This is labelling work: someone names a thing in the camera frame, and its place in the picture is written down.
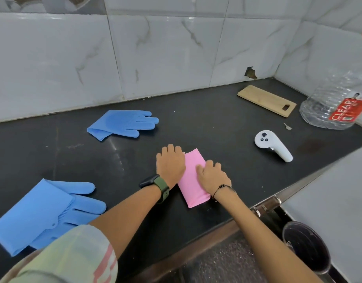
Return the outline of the person's right hand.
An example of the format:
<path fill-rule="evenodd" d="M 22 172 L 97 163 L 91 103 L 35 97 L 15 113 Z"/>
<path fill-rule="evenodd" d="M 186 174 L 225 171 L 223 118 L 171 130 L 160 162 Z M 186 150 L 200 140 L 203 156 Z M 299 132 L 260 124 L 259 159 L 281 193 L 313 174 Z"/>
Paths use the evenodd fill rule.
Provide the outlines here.
<path fill-rule="evenodd" d="M 212 160 L 207 160 L 204 166 L 205 179 L 197 179 L 200 186 L 215 198 L 216 193 L 223 189 L 232 189 L 232 183 L 227 174 L 222 171 L 222 166 L 219 162 L 214 163 Z"/>

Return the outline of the person's left hand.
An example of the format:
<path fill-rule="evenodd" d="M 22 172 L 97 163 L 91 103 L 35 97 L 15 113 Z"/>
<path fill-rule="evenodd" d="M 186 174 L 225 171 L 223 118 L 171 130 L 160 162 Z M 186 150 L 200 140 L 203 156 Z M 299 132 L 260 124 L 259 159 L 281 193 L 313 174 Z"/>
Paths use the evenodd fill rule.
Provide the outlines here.
<path fill-rule="evenodd" d="M 169 153 L 165 156 L 161 156 L 161 152 L 157 153 L 156 173 L 164 179 L 170 190 L 178 184 L 185 170 L 185 155 Z"/>

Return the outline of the pink cloth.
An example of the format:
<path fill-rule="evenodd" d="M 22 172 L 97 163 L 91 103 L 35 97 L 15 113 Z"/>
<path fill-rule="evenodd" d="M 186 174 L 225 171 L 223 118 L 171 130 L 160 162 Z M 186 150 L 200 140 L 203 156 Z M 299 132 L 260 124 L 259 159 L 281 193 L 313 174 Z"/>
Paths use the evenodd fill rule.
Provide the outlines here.
<path fill-rule="evenodd" d="M 178 183 L 179 189 L 187 203 L 193 208 L 210 200 L 211 196 L 199 184 L 196 166 L 205 167 L 206 161 L 196 148 L 185 154 L 185 172 Z"/>

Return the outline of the person's left forearm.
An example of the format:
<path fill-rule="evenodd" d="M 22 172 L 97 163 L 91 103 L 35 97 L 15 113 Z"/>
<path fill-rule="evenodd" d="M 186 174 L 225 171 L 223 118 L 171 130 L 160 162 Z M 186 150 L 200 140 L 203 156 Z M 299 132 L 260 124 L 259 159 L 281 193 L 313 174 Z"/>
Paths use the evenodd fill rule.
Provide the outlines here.
<path fill-rule="evenodd" d="M 146 186 L 91 221 L 89 225 L 104 234 L 119 259 L 161 196 L 158 186 Z"/>

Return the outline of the person's right forearm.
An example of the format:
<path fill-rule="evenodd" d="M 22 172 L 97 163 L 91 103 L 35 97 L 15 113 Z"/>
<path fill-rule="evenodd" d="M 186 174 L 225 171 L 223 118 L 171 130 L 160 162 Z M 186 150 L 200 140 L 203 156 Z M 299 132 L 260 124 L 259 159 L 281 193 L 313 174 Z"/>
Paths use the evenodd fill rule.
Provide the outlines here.
<path fill-rule="evenodd" d="M 215 199 L 230 213 L 251 246 L 268 283 L 324 283 L 229 188 Z"/>

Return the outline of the black smartwatch with green band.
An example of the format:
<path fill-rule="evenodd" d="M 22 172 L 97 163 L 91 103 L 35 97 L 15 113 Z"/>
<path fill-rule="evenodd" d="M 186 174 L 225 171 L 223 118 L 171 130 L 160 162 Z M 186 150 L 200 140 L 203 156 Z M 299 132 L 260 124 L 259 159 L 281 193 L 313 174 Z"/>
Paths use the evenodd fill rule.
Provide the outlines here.
<path fill-rule="evenodd" d="M 164 181 L 164 179 L 160 177 L 159 174 L 150 176 L 150 177 L 146 178 L 145 180 L 143 180 L 141 183 L 139 183 L 139 187 L 141 189 L 144 187 L 147 187 L 147 186 L 151 186 L 151 185 L 157 186 L 159 188 L 159 190 L 161 191 L 161 197 L 157 201 L 156 204 L 163 203 L 169 196 L 169 186 Z"/>

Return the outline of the blue silicone scrubbing glove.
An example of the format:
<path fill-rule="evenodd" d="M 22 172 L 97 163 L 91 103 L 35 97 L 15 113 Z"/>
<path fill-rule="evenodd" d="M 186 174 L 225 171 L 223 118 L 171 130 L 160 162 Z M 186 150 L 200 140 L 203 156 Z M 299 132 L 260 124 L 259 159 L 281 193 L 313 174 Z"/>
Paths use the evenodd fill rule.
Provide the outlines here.
<path fill-rule="evenodd" d="M 0 244 L 13 257 L 30 246 L 47 247 L 71 229 L 103 214 L 107 205 L 87 195 L 90 182 L 42 179 L 0 218 Z"/>
<path fill-rule="evenodd" d="M 152 130 L 159 123 L 159 119 L 151 115 L 145 110 L 109 110 L 87 128 L 87 132 L 99 141 L 112 134 L 137 138 L 140 130 Z"/>

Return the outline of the white handheld controller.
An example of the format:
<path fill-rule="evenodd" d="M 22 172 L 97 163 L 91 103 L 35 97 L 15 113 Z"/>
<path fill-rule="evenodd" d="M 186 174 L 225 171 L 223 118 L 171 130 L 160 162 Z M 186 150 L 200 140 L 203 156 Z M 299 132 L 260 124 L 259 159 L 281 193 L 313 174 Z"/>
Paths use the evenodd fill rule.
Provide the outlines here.
<path fill-rule="evenodd" d="M 291 162 L 293 156 L 278 136 L 270 131 L 263 130 L 256 134 L 254 143 L 257 147 L 262 149 L 271 149 L 285 162 Z"/>

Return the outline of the chrome metal fitting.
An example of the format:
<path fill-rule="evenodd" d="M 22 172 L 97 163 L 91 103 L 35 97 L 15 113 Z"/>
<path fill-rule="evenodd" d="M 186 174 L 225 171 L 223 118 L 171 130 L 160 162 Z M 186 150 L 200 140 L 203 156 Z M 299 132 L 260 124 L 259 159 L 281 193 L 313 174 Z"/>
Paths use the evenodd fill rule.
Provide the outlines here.
<path fill-rule="evenodd" d="M 282 200 L 278 196 L 274 195 L 257 204 L 256 206 L 253 206 L 250 210 L 253 214 L 260 218 L 262 215 L 266 215 L 270 211 L 279 207 L 281 204 Z"/>

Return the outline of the wooden cutting board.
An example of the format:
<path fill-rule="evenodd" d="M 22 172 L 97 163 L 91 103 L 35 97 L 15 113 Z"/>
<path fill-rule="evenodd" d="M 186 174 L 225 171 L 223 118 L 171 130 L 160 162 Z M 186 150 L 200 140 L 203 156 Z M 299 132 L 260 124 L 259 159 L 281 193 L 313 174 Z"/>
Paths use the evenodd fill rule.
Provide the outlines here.
<path fill-rule="evenodd" d="M 248 100 L 260 107 L 263 107 L 273 113 L 276 113 L 284 118 L 289 117 L 296 107 L 296 103 L 272 94 L 266 90 L 260 89 L 253 85 L 249 85 L 239 91 L 237 96 Z"/>

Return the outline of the white appliance top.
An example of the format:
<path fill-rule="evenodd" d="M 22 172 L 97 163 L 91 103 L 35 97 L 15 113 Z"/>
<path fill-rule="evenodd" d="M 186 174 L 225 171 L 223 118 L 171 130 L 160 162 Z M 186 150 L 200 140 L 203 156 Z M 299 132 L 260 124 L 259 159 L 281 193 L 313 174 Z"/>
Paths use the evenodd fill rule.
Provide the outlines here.
<path fill-rule="evenodd" d="M 281 206 L 290 218 L 317 232 L 333 266 L 348 283 L 362 283 L 362 148 L 336 162 Z"/>

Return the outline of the clear plastic water bottle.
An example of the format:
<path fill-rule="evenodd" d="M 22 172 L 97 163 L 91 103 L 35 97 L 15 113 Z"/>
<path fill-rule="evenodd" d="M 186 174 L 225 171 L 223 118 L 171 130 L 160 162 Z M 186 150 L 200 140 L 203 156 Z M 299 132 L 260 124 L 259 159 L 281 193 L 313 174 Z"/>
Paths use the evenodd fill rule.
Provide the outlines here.
<path fill-rule="evenodd" d="M 362 33 L 320 29 L 310 49 L 306 78 L 313 90 L 300 114 L 311 125 L 345 130 L 362 120 Z"/>

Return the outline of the pale striped shirt sleeve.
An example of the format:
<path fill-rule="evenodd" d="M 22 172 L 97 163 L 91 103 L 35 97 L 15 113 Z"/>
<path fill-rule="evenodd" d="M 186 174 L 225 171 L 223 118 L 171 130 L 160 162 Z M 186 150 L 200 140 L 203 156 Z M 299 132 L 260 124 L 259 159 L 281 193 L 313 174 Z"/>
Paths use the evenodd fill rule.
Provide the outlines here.
<path fill-rule="evenodd" d="M 116 283 L 117 257 L 91 225 L 73 228 L 14 265 L 0 283 Z"/>

